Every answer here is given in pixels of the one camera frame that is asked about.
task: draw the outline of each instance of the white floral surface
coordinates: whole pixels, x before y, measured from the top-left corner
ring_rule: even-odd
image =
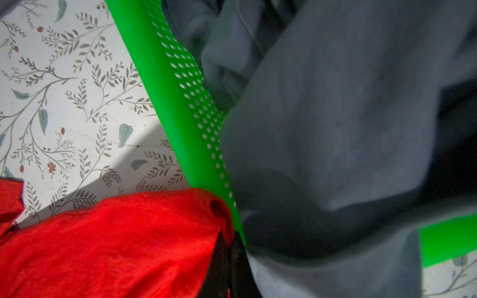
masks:
[[[24,0],[0,24],[0,170],[26,227],[114,195],[187,187],[106,4]],[[424,298],[476,298],[477,253],[424,270]]]

